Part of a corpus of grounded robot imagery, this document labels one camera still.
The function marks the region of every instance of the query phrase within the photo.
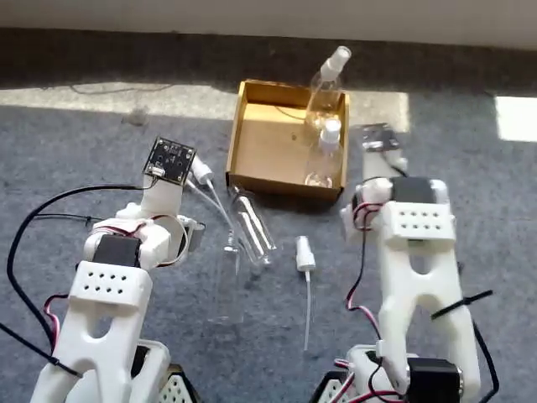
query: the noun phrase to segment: gray carpet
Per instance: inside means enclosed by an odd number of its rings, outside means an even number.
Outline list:
[[[86,184],[140,181],[140,170],[157,135],[198,148],[215,170],[216,186],[225,197],[223,170],[238,82],[249,77],[305,84],[336,44],[306,39],[0,30],[0,88],[5,90],[0,92],[0,256],[7,257],[26,214],[48,197]],[[355,54],[345,74],[352,94],[351,125],[384,120],[383,110],[391,105],[383,98],[385,94],[408,93],[410,134],[402,137],[410,171],[441,178],[450,187],[458,257],[466,265],[465,293],[495,290],[495,296],[472,306],[498,367],[501,392],[495,401],[530,401],[537,372],[533,320],[537,311],[537,207],[533,203],[537,145],[498,138],[491,94],[533,93],[537,55],[347,44]],[[174,87],[143,97],[139,92],[120,92],[102,102],[105,98],[75,94],[78,87],[55,90],[109,81]],[[8,91],[17,88],[37,90],[22,95]],[[74,96],[86,97],[95,110],[53,105],[53,101],[69,104]],[[43,97],[48,103],[36,106],[35,100]],[[28,105],[3,102],[15,98]],[[147,124],[134,126],[124,113],[99,108],[120,110],[122,102],[148,107]],[[153,108],[176,113],[152,114]],[[356,132],[355,127],[349,188],[361,178]],[[272,269],[245,285],[245,321],[233,338],[208,327],[204,320],[211,273],[226,229],[197,196],[185,193],[182,213],[205,222],[208,231],[187,264],[154,272],[143,337],[169,347],[173,361],[184,366],[204,401],[308,401],[334,358],[342,357],[356,343],[373,342],[367,321],[343,307],[344,295],[357,274],[359,254],[358,246],[344,245],[337,216],[349,195],[347,190],[324,212],[306,211],[294,201],[268,203],[264,213],[280,254]],[[125,191],[77,196],[50,210],[109,217],[139,196]],[[310,237],[321,268],[313,276],[315,317],[308,353],[302,352],[305,283],[293,259],[294,239],[301,234]],[[32,224],[20,246],[16,273],[35,301],[69,290],[86,235],[83,222]],[[375,262],[375,248],[370,246],[357,299],[377,311],[381,299]],[[1,276],[4,308],[0,320],[44,348],[44,335],[36,321],[9,287],[5,274]],[[55,309],[62,312],[61,303]],[[28,401],[44,362],[7,336],[0,335],[0,340],[0,401]],[[423,312],[414,319],[408,343],[409,351],[421,355],[441,356],[443,352],[442,338]],[[485,390],[490,380],[484,361],[482,379]]]

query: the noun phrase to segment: black zip tie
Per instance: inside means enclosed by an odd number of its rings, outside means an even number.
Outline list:
[[[62,368],[66,373],[71,374],[71,375],[73,375],[73,376],[75,376],[77,378],[82,379],[82,374],[80,372],[76,372],[74,369],[71,369],[68,366],[63,365],[60,362],[60,360],[57,359],[56,357],[50,356],[49,362],[51,364],[53,364],[54,366],[58,367],[58,368]]]
[[[49,354],[47,354],[45,351],[43,351],[41,348],[33,345],[31,342],[29,342],[28,340],[26,340],[25,338],[19,336],[16,332],[14,332],[13,330],[11,330],[9,327],[7,327],[6,325],[4,325],[3,323],[0,322],[0,329],[2,329],[5,333],[7,333],[9,336],[11,336],[12,338],[14,338],[15,340],[17,340],[19,343],[23,344],[24,346],[28,347],[30,350],[32,350],[34,353],[37,353],[38,355],[40,355],[41,357],[43,357],[44,359],[46,359],[47,361],[49,361],[51,364],[53,364],[54,366],[58,367],[58,368],[62,368],[66,373],[68,374],[71,374],[71,375],[74,375],[75,377],[77,378],[82,378],[82,374],[79,373],[79,372],[76,372],[74,369],[71,369],[69,368],[68,366],[66,365],[63,365],[59,359],[57,359],[56,357],[53,357]]]
[[[493,294],[492,290],[486,290],[484,292],[480,292],[479,294],[475,296],[465,296],[460,301],[455,302],[454,304],[451,304],[449,306],[446,306],[445,308],[440,309],[438,312],[433,313],[430,316],[430,319],[434,321],[435,319],[438,319],[439,317],[443,317],[445,314],[460,308],[461,306],[468,306],[472,304],[475,301],[481,300],[482,298],[486,298],[488,296],[491,296]]]

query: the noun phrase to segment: perforated plate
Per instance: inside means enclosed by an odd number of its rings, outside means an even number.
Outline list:
[[[190,398],[183,378],[171,375],[159,393],[158,403],[194,403]]]
[[[337,391],[341,388],[341,382],[337,379],[330,379],[328,383],[326,384],[325,390],[322,392],[321,398],[317,401],[317,403],[329,403],[331,398],[334,397],[334,395],[337,393]],[[338,402],[341,403],[347,403],[349,401],[349,398],[347,396],[347,393],[344,394]]]
[[[455,242],[455,228],[447,204],[390,201],[381,210],[388,240],[418,239]]]
[[[138,307],[149,298],[151,285],[145,270],[81,261],[70,298]]]

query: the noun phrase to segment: bottle cap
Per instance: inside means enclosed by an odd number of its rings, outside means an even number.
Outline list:
[[[339,46],[330,58],[326,59],[321,67],[321,78],[323,81],[335,80],[351,58],[351,50],[346,46]]]
[[[324,144],[338,144],[341,132],[341,121],[338,118],[325,120],[325,127],[321,130],[320,140]]]

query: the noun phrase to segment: clear plastic bottle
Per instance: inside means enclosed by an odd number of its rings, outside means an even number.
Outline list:
[[[339,142],[340,132],[339,119],[328,118],[325,121],[321,136],[310,147],[305,170],[306,185],[332,187],[343,161],[343,152]]]
[[[240,258],[237,241],[230,231],[227,243],[216,263],[214,300],[209,316],[211,322],[230,325],[242,322]]]
[[[276,245],[253,198],[235,185],[231,185],[228,190],[232,195],[234,227],[248,257],[257,267],[270,265]]]
[[[337,115],[342,91],[339,75],[350,58],[351,51],[346,46],[339,46],[311,80],[305,115],[305,130],[311,139],[319,136],[326,119]]]

